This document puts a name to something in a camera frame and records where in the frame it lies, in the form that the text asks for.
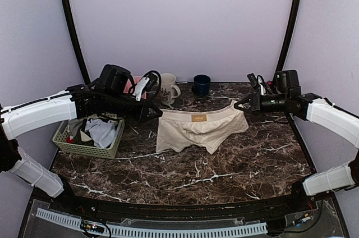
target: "beige underwear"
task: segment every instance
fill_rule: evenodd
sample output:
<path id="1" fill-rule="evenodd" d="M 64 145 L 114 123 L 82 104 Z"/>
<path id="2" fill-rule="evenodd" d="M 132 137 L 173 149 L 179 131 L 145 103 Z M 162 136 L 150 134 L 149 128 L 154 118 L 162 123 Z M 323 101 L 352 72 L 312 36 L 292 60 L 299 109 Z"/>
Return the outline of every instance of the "beige underwear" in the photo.
<path id="1" fill-rule="evenodd" d="M 180 152 L 185 147 L 195 144 L 205 147 L 213 154 L 230 134 L 248 129 L 245 115 L 233 107 L 235 103 L 233 100 L 230 106 L 205 113 L 162 109 L 156 152 L 160 153 L 167 149 Z"/>

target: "waistband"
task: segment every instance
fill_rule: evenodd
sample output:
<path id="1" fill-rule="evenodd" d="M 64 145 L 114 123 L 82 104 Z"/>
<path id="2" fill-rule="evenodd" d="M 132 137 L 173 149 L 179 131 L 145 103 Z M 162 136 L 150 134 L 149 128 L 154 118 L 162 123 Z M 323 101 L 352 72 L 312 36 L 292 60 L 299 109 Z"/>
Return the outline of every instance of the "waistband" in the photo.
<path id="1" fill-rule="evenodd" d="M 235 113 L 242 112 L 234 108 L 235 100 L 231 102 L 231 105 L 224 107 L 223 109 L 211 111 L 211 112 L 184 112 L 184 111 L 175 111 L 175 110 L 167 110 L 161 109 L 163 111 L 162 117 L 160 120 L 168 119 L 168 120 L 176 120 L 182 122 L 210 122 L 217 121 L 228 116 L 231 116 Z"/>

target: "brown marble tabletop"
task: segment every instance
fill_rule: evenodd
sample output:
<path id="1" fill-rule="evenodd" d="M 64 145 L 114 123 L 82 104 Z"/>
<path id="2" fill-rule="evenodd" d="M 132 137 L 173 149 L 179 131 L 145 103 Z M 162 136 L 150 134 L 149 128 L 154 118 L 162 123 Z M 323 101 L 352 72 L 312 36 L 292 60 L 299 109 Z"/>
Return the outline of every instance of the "brown marble tabletop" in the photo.
<path id="1" fill-rule="evenodd" d="M 196 97 L 191 84 L 171 108 L 206 112 L 228 106 L 250 91 L 249 84 L 213 83 L 210 95 Z M 249 129 L 232 134 L 210 155 L 191 146 L 156 154 L 158 120 L 126 120 L 115 159 L 62 153 L 52 171 L 68 178 L 78 196 L 137 204 L 223 204 L 290 194 L 310 174 L 301 147 L 282 113 L 248 115 Z"/>

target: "blue mug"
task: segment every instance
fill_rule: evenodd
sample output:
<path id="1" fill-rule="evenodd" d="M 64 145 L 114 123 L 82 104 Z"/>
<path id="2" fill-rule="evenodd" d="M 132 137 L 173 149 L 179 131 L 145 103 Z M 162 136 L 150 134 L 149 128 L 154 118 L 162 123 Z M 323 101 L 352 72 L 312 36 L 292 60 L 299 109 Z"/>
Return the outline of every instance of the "blue mug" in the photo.
<path id="1" fill-rule="evenodd" d="M 197 96 L 207 96 L 209 94 L 209 87 L 211 78 L 207 75 L 196 75 L 193 79 L 192 92 Z"/>

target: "green plastic basket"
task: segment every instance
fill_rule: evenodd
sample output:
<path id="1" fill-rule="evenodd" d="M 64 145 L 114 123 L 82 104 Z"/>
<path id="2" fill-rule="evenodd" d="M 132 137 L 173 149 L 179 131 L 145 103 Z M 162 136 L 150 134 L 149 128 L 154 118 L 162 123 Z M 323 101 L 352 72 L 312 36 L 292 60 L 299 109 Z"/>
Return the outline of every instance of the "green plastic basket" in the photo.
<path id="1" fill-rule="evenodd" d="M 106 114 L 109 117 L 116 118 L 116 115 Z M 69 144 L 66 142 L 67 137 L 69 137 L 68 132 L 68 122 L 64 121 L 61 123 L 60 127 L 57 129 L 52 141 L 61 149 L 63 152 L 69 152 L 79 155 L 89 155 L 91 157 L 97 158 L 115 158 L 117 153 L 119 141 L 122 137 L 123 130 L 125 129 L 125 122 L 120 120 L 116 129 L 116 138 L 112 141 L 112 144 L 109 148 L 99 148 L 99 147 L 90 147 L 87 145 L 80 144 Z"/>

